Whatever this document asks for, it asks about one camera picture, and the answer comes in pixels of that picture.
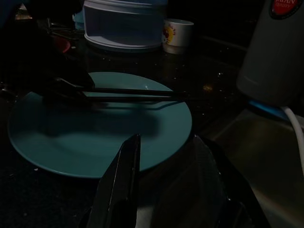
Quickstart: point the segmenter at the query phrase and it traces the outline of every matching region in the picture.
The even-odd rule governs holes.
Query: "kettle label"
[[[273,0],[270,15],[274,19],[285,19],[293,15],[301,6],[303,0]]]

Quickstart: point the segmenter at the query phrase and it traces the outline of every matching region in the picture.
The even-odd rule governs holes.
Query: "plate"
[[[144,77],[90,73],[96,87],[164,90]],[[89,96],[121,96],[88,93]],[[66,176],[100,178],[121,144],[135,133],[142,136],[140,169],[172,156],[187,140],[192,126],[185,103],[106,103],[94,109],[63,104],[45,105],[29,93],[14,106],[9,138],[18,153],[45,170]]]

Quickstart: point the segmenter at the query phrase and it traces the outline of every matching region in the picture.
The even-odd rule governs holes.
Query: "dark countertop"
[[[193,133],[198,133],[240,98],[235,80],[244,53],[237,49],[202,40],[200,47],[192,48],[188,55],[175,56],[161,50],[146,54],[110,53],[88,47],[83,39],[75,45],[76,48],[68,55],[78,58],[88,72],[135,74],[158,81],[173,90],[204,97],[204,102],[188,104],[193,118]],[[13,149],[7,136],[10,109],[11,104],[0,98],[0,227],[77,227],[92,204],[98,180],[59,176],[23,159]],[[168,180],[172,182],[181,173],[195,173],[187,168],[193,162],[193,154],[188,153],[187,148],[141,174],[141,210],[151,204],[146,199],[153,201],[163,192],[168,195],[168,190],[164,191],[159,186],[170,186],[170,189],[172,185],[168,184]],[[181,180],[190,188],[191,184],[187,181],[192,179]],[[187,192],[184,197],[190,199],[192,191]]]

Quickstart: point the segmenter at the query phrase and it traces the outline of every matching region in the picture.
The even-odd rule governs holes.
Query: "plastic container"
[[[162,43],[166,4],[167,0],[86,0],[85,38],[111,51],[154,50]]]

